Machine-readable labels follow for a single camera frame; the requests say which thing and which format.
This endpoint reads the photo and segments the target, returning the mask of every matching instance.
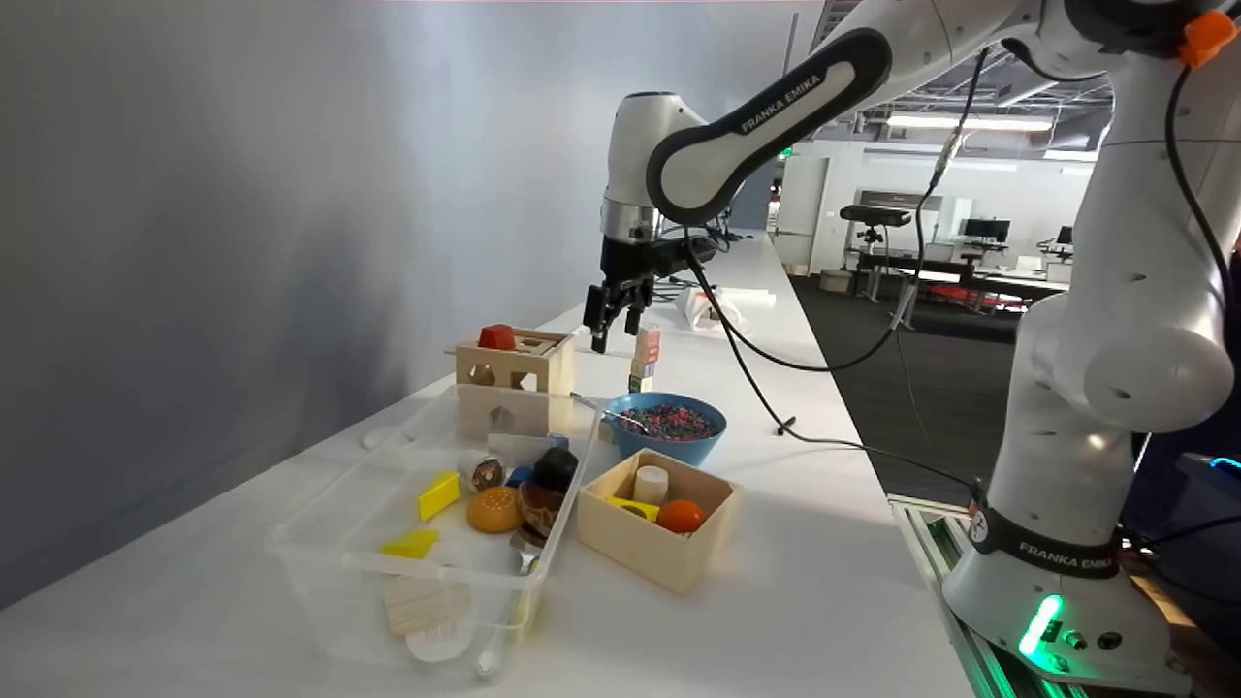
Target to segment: wooden crate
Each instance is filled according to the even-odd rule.
[[[457,430],[482,435],[562,435],[575,393],[575,337],[516,329],[516,350],[457,345]]]
[[[608,496],[633,493],[633,473],[641,466],[666,468],[666,496],[672,501],[685,496],[701,504],[704,522],[690,535],[674,535],[644,515],[633,515],[608,504]],[[586,545],[617,558],[641,576],[672,594],[690,594],[697,588],[719,544],[727,540],[731,518],[738,518],[738,488],[727,481],[701,473],[692,466],[683,466],[659,451],[641,451],[581,488],[575,532]]]
[[[571,334],[516,329],[516,350],[457,345],[457,382],[516,389],[516,393],[575,393]]]

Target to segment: white wall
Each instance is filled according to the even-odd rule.
[[[617,101],[796,6],[0,0],[0,603],[581,302]]]
[[[840,266],[847,222],[838,213],[856,203],[860,188],[922,195],[929,179],[929,155],[877,155],[877,144],[813,139],[800,144],[785,163],[785,188],[778,203],[778,228],[800,234],[778,241],[783,262],[811,262],[811,272]],[[937,183],[937,196],[970,203],[970,216],[1005,216],[1009,261],[1035,250],[1057,225],[1076,216],[1087,195],[1080,163],[1043,160],[955,160]],[[891,249],[916,249],[916,225],[891,234]]]

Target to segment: black cable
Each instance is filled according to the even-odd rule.
[[[1196,522],[1189,522],[1189,528],[1173,528],[1173,532],[1162,532],[1162,535],[1156,535],[1156,540],[1134,540],[1134,535],[1127,532],[1127,540],[1132,540],[1134,545],[1168,545],[1168,544],[1180,544],[1180,540],[1189,540],[1189,535],[1203,535],[1203,532],[1213,532],[1213,528],[1231,528],[1231,522],[1241,522],[1241,515],[1196,518]]]
[[[1206,244],[1206,250],[1211,250],[1211,261],[1213,261],[1213,272],[1216,272],[1216,284],[1220,284],[1220,302],[1224,302],[1224,297],[1231,297],[1227,261],[1224,261],[1224,250],[1220,250],[1220,244],[1216,244],[1216,235],[1213,235],[1213,225],[1211,225],[1203,203],[1195,196],[1195,186],[1189,186],[1189,179],[1185,179],[1185,163],[1180,160],[1180,137],[1173,137],[1173,112],[1180,112],[1180,98],[1184,98],[1189,72],[1195,72],[1189,66],[1180,71],[1180,77],[1173,77],[1173,84],[1171,84],[1171,91],[1168,91],[1168,110],[1162,110],[1162,146],[1168,146],[1168,163],[1171,163],[1173,186],[1180,186],[1180,195],[1185,196],[1185,206],[1189,206],[1189,213],[1195,213],[1195,222],[1196,222],[1196,234],[1203,234],[1203,244]]]
[[[1162,570],[1156,558],[1147,558],[1147,553],[1141,553],[1141,561],[1145,561],[1158,580],[1168,580],[1171,588],[1180,588],[1180,594],[1185,594],[1185,598],[1203,598],[1203,602],[1211,602],[1211,603],[1241,607],[1241,598],[1216,598],[1216,594],[1211,594],[1211,588],[1185,584],[1185,580],[1180,580],[1173,574],[1168,574],[1168,570]]]
[[[909,466],[909,468],[935,473],[935,477],[943,477],[943,481],[955,481],[955,486],[960,486],[970,496],[977,496],[977,481],[955,477],[955,473],[935,468],[935,466],[928,466],[928,460],[916,460],[916,459],[904,459],[904,452],[891,452],[891,451],[881,451],[881,447],[863,447],[863,442],[854,442],[854,438],[807,438],[807,435],[800,435],[800,430],[796,430],[796,417],[783,417],[783,416],[772,408],[769,393],[762,393],[761,381],[752,377],[752,368],[747,368],[747,360],[745,360],[745,354],[740,354],[740,345],[738,345],[738,337],[731,337],[727,329],[726,329],[726,342],[727,342],[727,354],[731,354],[745,382],[747,382],[752,395],[762,404],[769,417],[775,422],[775,435],[785,435],[785,438],[807,442],[807,447],[847,447],[847,451],[881,452],[881,459],[904,460],[904,466]]]
[[[964,110],[960,110],[959,128],[951,133],[951,139],[947,139],[947,146],[943,146],[943,155],[937,155],[937,163],[935,163],[935,172],[929,172],[929,183],[928,183],[928,188],[922,188],[922,196],[920,196],[920,206],[916,206],[916,234],[920,234],[916,288],[920,288],[922,262],[928,262],[922,208],[928,208],[928,203],[935,196],[937,179],[943,179],[951,155],[959,150],[959,139],[960,139],[964,121],[970,121],[970,112],[973,112],[973,98],[977,98],[977,80],[982,80],[984,57],[990,57],[990,46],[977,50],[973,77],[970,77],[970,91],[964,91]],[[692,254],[685,254],[685,262],[690,262],[690,272],[692,272],[704,302],[712,305],[718,323],[726,327],[726,334],[731,334],[731,337],[738,337],[745,350],[752,350],[756,355],[762,355],[762,360],[772,360],[772,364],[778,364],[778,368],[791,368],[791,372],[847,372],[847,368],[863,364],[867,355],[877,355],[877,354],[891,342],[891,334],[894,334],[894,327],[898,327],[898,315],[894,315],[894,319],[888,323],[888,329],[882,329],[863,354],[856,354],[856,355],[847,355],[847,360],[833,360],[833,364],[785,360],[785,355],[775,355],[775,354],[761,350],[756,342],[747,342],[747,337],[727,323],[727,315],[719,310],[719,302],[712,297],[712,288],[710,288],[701,262],[697,262]]]
[[[1048,72],[1048,71],[1035,63],[1030,46],[1025,46],[1018,38],[1005,38],[1001,46],[1005,46],[1018,66],[1026,66],[1030,72],[1037,72],[1043,80],[1092,80],[1092,77]]]

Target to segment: blue bowl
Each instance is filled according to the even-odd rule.
[[[692,422],[690,435],[677,435],[674,422],[677,417],[659,417],[672,430],[644,430],[644,416],[685,416]],[[619,451],[619,459],[633,459],[635,451],[659,451],[672,452],[685,466],[701,466],[701,459],[712,451],[712,442],[726,435],[727,417],[690,395],[674,395],[674,393],[633,393],[608,404],[608,412],[601,416],[601,430],[606,438]]]

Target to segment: toy food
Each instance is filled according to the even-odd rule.
[[[535,477],[531,466],[516,466],[516,468],[506,473],[506,488],[522,488],[531,477]]]
[[[685,532],[697,532],[704,522],[704,512],[692,501],[666,501],[659,508],[655,522],[666,528],[666,532],[685,535]]]
[[[641,518],[659,518],[659,504],[608,496],[612,508],[633,512]]]
[[[488,460],[471,466],[470,481],[471,481],[471,493],[501,488],[505,466],[497,459],[488,459]]]
[[[378,552],[390,553],[390,558],[426,558],[434,544],[438,544],[438,532],[434,528],[418,528],[418,532],[408,532],[400,540],[387,540]]]
[[[516,329],[510,327],[483,327],[476,329],[482,350],[516,350]]]
[[[718,435],[710,417],[683,404],[659,404],[659,408],[629,408],[617,416],[617,422],[629,422],[635,435],[659,438],[659,442],[697,442]]]
[[[518,504],[516,488],[482,488],[470,501],[470,528],[483,535],[516,532],[518,528]]]
[[[535,535],[544,535],[544,540],[549,535],[554,512],[564,501],[575,468],[576,468],[576,459],[571,451],[554,447],[535,460],[531,481],[518,486],[518,518]]]
[[[666,468],[659,468],[659,466],[641,466],[641,468],[633,473],[633,501],[663,504],[663,501],[666,501]]]
[[[438,473],[429,477],[429,486],[418,493],[418,518],[434,518],[438,512],[447,512],[448,504],[461,501],[461,477],[448,468],[448,473]]]

